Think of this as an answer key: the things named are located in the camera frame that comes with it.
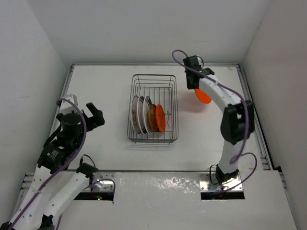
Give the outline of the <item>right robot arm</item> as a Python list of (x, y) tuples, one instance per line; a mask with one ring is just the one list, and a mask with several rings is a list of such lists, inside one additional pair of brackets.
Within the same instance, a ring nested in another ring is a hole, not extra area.
[(224, 138), (224, 146), (215, 171), (218, 184), (222, 184), (237, 176), (237, 161), (247, 139), (255, 130), (253, 102), (222, 86), (210, 68), (201, 68), (197, 56), (186, 57), (183, 63), (187, 88), (207, 94), (223, 113), (220, 132)]

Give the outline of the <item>orange plate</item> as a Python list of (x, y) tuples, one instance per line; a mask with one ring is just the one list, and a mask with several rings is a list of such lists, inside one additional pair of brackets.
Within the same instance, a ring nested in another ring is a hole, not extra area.
[(202, 90), (200, 89), (195, 89), (195, 94), (197, 96), (197, 98), (204, 104), (210, 104), (212, 99), (211, 97), (206, 94), (205, 92), (203, 92)]
[(161, 104), (158, 104), (156, 106), (155, 119), (156, 119), (156, 124), (157, 124), (159, 131), (165, 132), (165, 128), (166, 128), (165, 113), (164, 113), (164, 109), (161, 106)]

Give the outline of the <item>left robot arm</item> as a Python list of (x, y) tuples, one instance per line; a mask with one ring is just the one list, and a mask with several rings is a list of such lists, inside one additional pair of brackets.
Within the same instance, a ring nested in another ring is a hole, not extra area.
[(44, 143), (30, 188), (12, 219), (1, 225), (2, 230), (54, 229), (55, 220), (98, 171), (96, 167), (82, 163), (69, 182), (54, 197), (51, 196), (62, 173), (82, 149), (87, 132), (105, 123), (102, 111), (93, 103), (86, 104), (92, 117), (67, 99), (59, 99), (57, 104), (59, 107), (68, 105), (69, 110), (57, 114), (59, 126)]

